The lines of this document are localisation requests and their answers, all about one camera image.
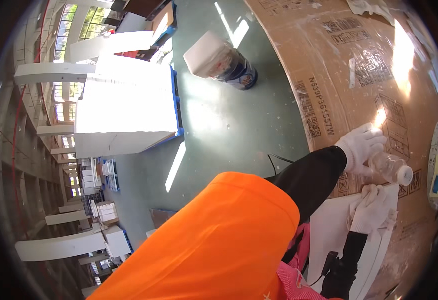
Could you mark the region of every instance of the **cardboard sheet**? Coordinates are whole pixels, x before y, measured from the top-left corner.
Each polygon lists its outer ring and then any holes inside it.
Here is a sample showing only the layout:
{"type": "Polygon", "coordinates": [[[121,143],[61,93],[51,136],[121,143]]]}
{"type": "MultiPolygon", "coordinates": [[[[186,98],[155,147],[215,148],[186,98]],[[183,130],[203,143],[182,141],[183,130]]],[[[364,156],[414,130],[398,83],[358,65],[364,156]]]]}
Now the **cardboard sheet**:
{"type": "MultiPolygon", "coordinates": [[[[409,27],[408,12],[400,10],[400,1],[384,0],[393,27],[379,15],[353,14],[345,0],[245,2],[288,76],[310,151],[372,122],[388,138],[386,151],[413,169],[412,183],[399,186],[396,228],[367,299],[383,300],[399,282],[398,290],[407,291],[430,255],[438,227],[426,188],[438,121],[437,68],[409,27]]],[[[385,180],[343,174],[330,197],[359,193],[370,183],[385,180]]]]}
{"type": "MultiPolygon", "coordinates": [[[[393,199],[390,208],[397,209],[397,195],[399,185],[384,186],[388,197],[393,199]]],[[[312,284],[319,278],[329,251],[336,251],[342,256],[342,249],[346,243],[348,229],[346,219],[349,214],[349,205],[360,198],[360,194],[327,199],[311,216],[311,250],[309,254],[309,271],[307,283],[312,284]]],[[[379,233],[371,234],[366,242],[360,257],[356,280],[349,292],[350,300],[362,300],[372,285],[384,255],[389,245],[392,231],[380,229],[379,233]]],[[[312,288],[321,292],[321,278],[312,288]]]]}

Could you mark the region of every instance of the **black cable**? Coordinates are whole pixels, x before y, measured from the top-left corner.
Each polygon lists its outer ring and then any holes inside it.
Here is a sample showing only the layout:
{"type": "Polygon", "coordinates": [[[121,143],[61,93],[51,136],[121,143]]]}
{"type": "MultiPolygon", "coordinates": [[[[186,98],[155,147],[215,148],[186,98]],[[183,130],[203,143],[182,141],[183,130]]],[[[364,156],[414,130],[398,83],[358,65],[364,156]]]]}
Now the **black cable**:
{"type": "Polygon", "coordinates": [[[310,285],[310,287],[313,286],[314,284],[316,284],[319,281],[319,279],[321,279],[321,278],[322,278],[322,275],[316,281],[314,281],[314,283],[312,285],[310,285]]]}
{"type": "Polygon", "coordinates": [[[268,154],[267,155],[267,157],[269,158],[269,160],[271,161],[271,164],[272,164],[272,168],[274,168],[274,176],[276,176],[277,175],[277,173],[276,173],[276,166],[274,165],[274,163],[272,162],[272,159],[271,159],[271,156],[274,156],[276,159],[280,159],[280,160],[283,160],[283,161],[287,161],[288,163],[290,163],[290,164],[293,164],[294,162],[293,161],[291,161],[291,160],[288,160],[288,159],[286,159],[286,158],[283,158],[283,157],[280,157],[279,155],[275,155],[275,154],[268,154]]]}

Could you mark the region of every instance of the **white cotton glove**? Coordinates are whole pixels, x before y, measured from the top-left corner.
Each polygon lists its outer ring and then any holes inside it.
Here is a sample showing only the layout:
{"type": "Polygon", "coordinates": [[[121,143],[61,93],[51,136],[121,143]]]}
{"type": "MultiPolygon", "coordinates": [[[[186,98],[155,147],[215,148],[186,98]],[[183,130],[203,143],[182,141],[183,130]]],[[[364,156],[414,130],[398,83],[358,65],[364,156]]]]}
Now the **white cotton glove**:
{"type": "Polygon", "coordinates": [[[371,234],[387,219],[391,200],[382,185],[374,184],[364,186],[360,198],[350,231],[371,234]]]}
{"type": "Polygon", "coordinates": [[[346,154],[347,164],[344,171],[372,176],[371,168],[364,165],[374,153],[383,152],[387,138],[382,130],[374,128],[372,123],[366,123],[344,135],[336,143],[346,154]]]}

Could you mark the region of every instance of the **cardboard box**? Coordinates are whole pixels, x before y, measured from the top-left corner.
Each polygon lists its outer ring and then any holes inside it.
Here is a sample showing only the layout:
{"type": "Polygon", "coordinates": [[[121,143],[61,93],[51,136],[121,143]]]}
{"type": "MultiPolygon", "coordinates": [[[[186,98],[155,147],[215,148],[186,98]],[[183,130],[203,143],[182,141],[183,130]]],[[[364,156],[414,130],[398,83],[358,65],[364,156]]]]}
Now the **cardboard box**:
{"type": "MultiPolygon", "coordinates": [[[[426,191],[438,121],[437,69],[429,53],[398,9],[391,9],[393,27],[381,16],[354,15],[346,1],[245,2],[282,62],[310,151],[332,146],[372,122],[388,138],[386,151],[414,170],[412,183],[399,189],[396,228],[366,299],[384,299],[399,282],[407,291],[427,261],[438,225],[426,191]]],[[[372,182],[385,183],[382,178],[372,182]]],[[[369,183],[343,174],[331,197],[358,193],[369,183]]]]}

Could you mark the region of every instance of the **plastic water bottle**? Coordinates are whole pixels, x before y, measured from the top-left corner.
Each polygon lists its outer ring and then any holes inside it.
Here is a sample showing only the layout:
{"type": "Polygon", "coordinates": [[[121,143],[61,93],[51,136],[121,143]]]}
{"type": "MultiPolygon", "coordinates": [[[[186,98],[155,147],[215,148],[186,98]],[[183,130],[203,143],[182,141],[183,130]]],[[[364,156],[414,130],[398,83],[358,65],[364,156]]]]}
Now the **plastic water bottle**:
{"type": "Polygon", "coordinates": [[[379,173],[389,183],[399,183],[404,186],[412,182],[412,168],[404,159],[393,154],[379,152],[369,159],[369,167],[379,173]]]}

